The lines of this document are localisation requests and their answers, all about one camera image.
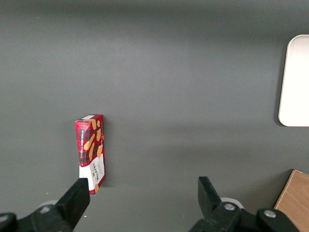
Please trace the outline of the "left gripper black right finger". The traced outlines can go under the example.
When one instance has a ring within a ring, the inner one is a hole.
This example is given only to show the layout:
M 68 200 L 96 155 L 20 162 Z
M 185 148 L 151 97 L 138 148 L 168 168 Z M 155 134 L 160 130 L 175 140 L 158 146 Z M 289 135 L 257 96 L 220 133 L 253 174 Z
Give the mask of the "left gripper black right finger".
M 255 215 L 232 202 L 223 202 L 208 177 L 198 178 L 198 203 L 203 219 L 191 232 L 257 232 Z

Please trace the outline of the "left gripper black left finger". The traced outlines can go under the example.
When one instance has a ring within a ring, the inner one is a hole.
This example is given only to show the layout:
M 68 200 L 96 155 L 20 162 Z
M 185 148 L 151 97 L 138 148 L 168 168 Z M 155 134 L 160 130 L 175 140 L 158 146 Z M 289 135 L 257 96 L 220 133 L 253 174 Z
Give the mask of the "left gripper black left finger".
M 55 203 L 17 221 L 19 232 L 71 232 L 90 203 L 88 179 L 79 178 Z

